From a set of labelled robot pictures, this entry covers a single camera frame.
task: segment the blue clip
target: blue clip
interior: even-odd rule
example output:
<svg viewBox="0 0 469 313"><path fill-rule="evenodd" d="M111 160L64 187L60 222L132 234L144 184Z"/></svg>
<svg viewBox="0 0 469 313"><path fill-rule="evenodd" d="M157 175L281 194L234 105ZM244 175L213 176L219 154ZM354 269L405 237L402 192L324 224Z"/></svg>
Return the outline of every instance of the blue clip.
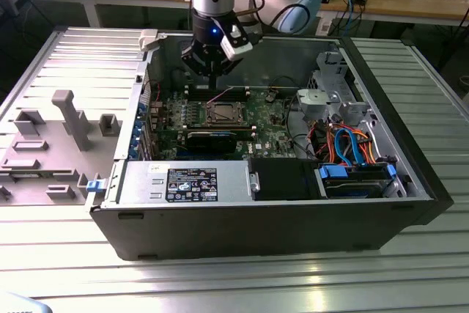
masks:
<svg viewBox="0 0 469 313"><path fill-rule="evenodd" d="M345 166L342 165L324 165L320 169L320 175L322 179L328 177L349 177Z"/></svg>
<svg viewBox="0 0 469 313"><path fill-rule="evenodd" d="M86 190L88 192L103 192L106 190L106 179L88 181Z"/></svg>
<svg viewBox="0 0 469 313"><path fill-rule="evenodd" d="M129 148L129 157L132 159L137 159L137 151L135 148Z"/></svg>
<svg viewBox="0 0 469 313"><path fill-rule="evenodd" d="M141 129L135 126L132 130L132 134L136 137L139 137L141 135Z"/></svg>
<svg viewBox="0 0 469 313"><path fill-rule="evenodd" d="M394 179L397 175L396 168L393 165L389 164L386 169L388 170L389 175Z"/></svg>
<svg viewBox="0 0 469 313"><path fill-rule="evenodd" d="M144 105L142 102L139 102L138 108L139 108L139 111L143 111L143 112L147 111L147 106Z"/></svg>
<svg viewBox="0 0 469 313"><path fill-rule="evenodd" d="M136 137L132 137L130 140L130 148L137 147L139 145L139 140Z"/></svg>

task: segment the white label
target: white label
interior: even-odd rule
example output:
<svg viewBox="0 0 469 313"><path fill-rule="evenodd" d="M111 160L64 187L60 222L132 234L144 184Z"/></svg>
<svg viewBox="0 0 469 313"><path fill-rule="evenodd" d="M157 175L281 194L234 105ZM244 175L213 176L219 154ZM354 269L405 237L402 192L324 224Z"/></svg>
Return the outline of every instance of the white label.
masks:
<svg viewBox="0 0 469 313"><path fill-rule="evenodd" d="M148 166L149 174L157 174L161 172L168 172L169 164L150 164Z"/></svg>

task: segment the sticker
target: sticker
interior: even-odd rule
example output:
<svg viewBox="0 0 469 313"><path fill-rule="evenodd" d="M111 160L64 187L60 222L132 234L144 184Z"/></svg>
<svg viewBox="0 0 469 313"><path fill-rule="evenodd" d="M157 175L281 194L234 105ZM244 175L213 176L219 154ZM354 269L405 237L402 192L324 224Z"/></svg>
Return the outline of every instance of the sticker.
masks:
<svg viewBox="0 0 469 313"><path fill-rule="evenodd" d="M157 173L167 173L169 169L169 164L150 164L148 166L148 173L149 174L157 174Z"/></svg>
<svg viewBox="0 0 469 313"><path fill-rule="evenodd" d="M168 169L167 202L217 202L217 169Z"/></svg>

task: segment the blue latch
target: blue latch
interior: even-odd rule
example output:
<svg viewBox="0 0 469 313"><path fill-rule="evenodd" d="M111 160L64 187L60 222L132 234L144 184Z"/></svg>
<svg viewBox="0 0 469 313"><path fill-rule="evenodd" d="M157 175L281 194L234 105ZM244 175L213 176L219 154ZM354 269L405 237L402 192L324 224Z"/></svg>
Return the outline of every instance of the blue latch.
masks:
<svg viewBox="0 0 469 313"><path fill-rule="evenodd" d="M147 111L147 106L145 104L143 104L142 102L139 102L139 111L140 112L146 112Z"/></svg>
<svg viewBox="0 0 469 313"><path fill-rule="evenodd" d="M389 164L389 165L387 166L387 169L388 169L389 175L394 179L394 178L396 177L396 175L397 175L396 168L394 168L393 165Z"/></svg>
<svg viewBox="0 0 469 313"><path fill-rule="evenodd" d="M328 177L348 177L345 166L342 165L324 165L320 168L320 175L322 179Z"/></svg>
<svg viewBox="0 0 469 313"><path fill-rule="evenodd" d="M86 190L88 192L104 192L108 186L107 179L88 181Z"/></svg>

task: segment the side panel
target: side panel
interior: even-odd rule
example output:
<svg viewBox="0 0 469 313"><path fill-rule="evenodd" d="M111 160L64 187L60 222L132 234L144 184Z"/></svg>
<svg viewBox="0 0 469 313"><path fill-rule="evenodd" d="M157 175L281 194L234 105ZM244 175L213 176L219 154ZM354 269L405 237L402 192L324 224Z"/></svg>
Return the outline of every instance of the side panel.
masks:
<svg viewBox="0 0 469 313"><path fill-rule="evenodd" d="M431 202L101 210L96 224L126 260L379 249Z"/></svg>
<svg viewBox="0 0 469 313"><path fill-rule="evenodd" d="M425 191L436 201L431 213L419 218L417 224L428 224L431 220L440 215L443 211L453 205L453 200L442 182L436 175L429 161L425 158L416 140L410 134L407 126L403 123L392 102L384 92L380 83L374 76L361 53L356 48L350 38L341 41L350 62L349 67L354 70L361 79L364 88L371 95L379 114L386 121L391 132L396 139L402 152L405 154L413 171L416 173Z"/></svg>

